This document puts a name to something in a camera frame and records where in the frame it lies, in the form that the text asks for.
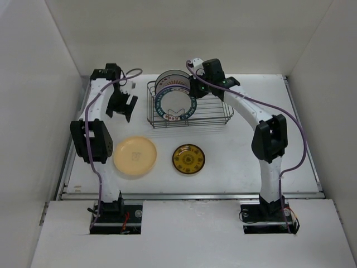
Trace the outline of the small yellow patterned plate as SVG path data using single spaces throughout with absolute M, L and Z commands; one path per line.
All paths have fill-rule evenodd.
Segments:
M 189 143 L 176 148 L 172 155 L 172 164 L 176 171 L 187 176 L 199 173 L 205 162 L 206 156 L 203 150 Z

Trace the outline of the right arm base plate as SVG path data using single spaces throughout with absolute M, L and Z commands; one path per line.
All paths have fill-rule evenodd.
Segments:
M 239 219 L 243 222 L 245 235 L 258 234 L 293 234 L 300 229 L 300 222 L 288 204 L 284 205 L 284 216 L 281 208 L 271 216 L 264 216 L 259 204 L 241 204 Z

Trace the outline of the beige plastic plate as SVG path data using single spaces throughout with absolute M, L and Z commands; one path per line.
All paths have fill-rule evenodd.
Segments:
M 132 136 L 117 144 L 113 153 L 114 166 L 128 176 L 143 176 L 157 160 L 155 144 L 148 138 Z

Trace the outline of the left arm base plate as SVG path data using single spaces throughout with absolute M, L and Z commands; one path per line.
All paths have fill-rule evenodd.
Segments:
M 140 235 L 142 229 L 142 204 L 123 206 L 101 205 L 100 216 L 92 227 L 91 235 Z

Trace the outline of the white plate blue rim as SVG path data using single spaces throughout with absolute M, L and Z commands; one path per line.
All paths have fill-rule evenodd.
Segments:
M 175 87 L 185 88 L 190 92 L 187 87 L 181 85 L 171 85 L 164 87 L 163 89 Z M 197 109 L 197 100 L 190 95 L 188 97 L 179 92 L 172 92 L 166 94 L 158 102 L 154 99 L 154 108 L 156 113 L 167 121 L 185 121 L 195 113 Z

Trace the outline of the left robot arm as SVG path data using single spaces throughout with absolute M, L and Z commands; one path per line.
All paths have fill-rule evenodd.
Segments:
M 114 113 L 131 120 L 138 98 L 125 90 L 126 83 L 143 73 L 141 68 L 124 72 L 115 63 L 106 64 L 103 69 L 95 69 L 90 76 L 90 90 L 84 111 L 77 120 L 71 121 L 70 133 L 77 155 L 90 165 L 98 178 L 99 193 L 97 205 L 89 212 L 95 225 L 105 216 L 112 221 L 120 221 L 125 214 L 121 192 L 105 165 L 112 156 L 114 142 L 105 125 L 105 118 Z

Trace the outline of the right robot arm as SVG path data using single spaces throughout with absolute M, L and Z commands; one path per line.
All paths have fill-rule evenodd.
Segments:
M 234 77 L 225 76 L 218 59 L 188 60 L 191 90 L 197 94 L 212 93 L 237 111 L 254 131 L 251 148 L 259 160 L 261 189 L 256 206 L 256 222 L 284 221 L 284 197 L 279 175 L 282 156 L 287 147 L 287 122 L 281 115 L 272 115 L 261 108 L 244 91 Z

